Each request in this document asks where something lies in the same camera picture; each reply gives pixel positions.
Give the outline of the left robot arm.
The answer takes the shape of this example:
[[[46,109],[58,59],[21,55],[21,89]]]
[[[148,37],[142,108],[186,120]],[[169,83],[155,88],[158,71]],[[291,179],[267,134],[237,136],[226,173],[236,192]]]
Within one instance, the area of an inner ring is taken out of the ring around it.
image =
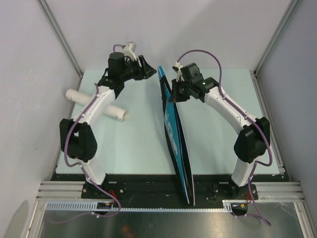
[[[87,182],[93,184],[92,192],[98,198],[109,194],[109,185],[104,183],[106,173],[96,158],[98,144],[93,124],[117,99],[126,81],[149,79],[156,72],[143,55],[133,58],[122,52],[111,53],[108,67],[95,84],[93,96],[73,118],[62,119],[59,123],[60,145],[66,165],[81,168]]]

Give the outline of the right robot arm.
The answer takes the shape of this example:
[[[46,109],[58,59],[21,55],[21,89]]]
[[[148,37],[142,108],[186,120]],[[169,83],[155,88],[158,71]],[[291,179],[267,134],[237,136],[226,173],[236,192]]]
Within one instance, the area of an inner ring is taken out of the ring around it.
[[[270,147],[270,124],[267,118],[249,114],[229,97],[214,78],[204,78],[195,63],[181,65],[176,62],[173,70],[177,73],[172,80],[169,101],[186,102],[199,99],[216,110],[234,129],[238,137],[234,144],[237,163],[231,175],[229,195],[240,199],[246,194],[245,185],[252,180],[254,165]]]

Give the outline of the white cardboard shuttlecock tube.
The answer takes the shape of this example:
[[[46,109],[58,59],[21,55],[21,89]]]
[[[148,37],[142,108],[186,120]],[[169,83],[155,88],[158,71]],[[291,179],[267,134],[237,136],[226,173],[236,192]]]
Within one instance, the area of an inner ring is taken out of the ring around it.
[[[115,100],[115,93],[108,87],[98,87],[91,97],[73,89],[68,89],[65,96],[67,99],[84,106],[72,118],[74,121],[79,119],[79,123],[86,122],[88,125],[93,125],[102,114],[119,121],[126,121],[128,112],[112,104]]]

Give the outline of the blue sport racket bag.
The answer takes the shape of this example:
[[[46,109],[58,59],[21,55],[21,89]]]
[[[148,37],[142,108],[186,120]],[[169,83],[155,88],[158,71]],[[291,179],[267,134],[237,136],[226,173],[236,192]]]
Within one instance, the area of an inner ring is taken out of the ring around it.
[[[176,104],[169,101],[171,87],[165,71],[161,65],[157,67],[157,70],[162,99],[164,133],[168,151],[177,179],[181,184],[185,201],[189,206],[195,206],[194,178],[183,126]]]

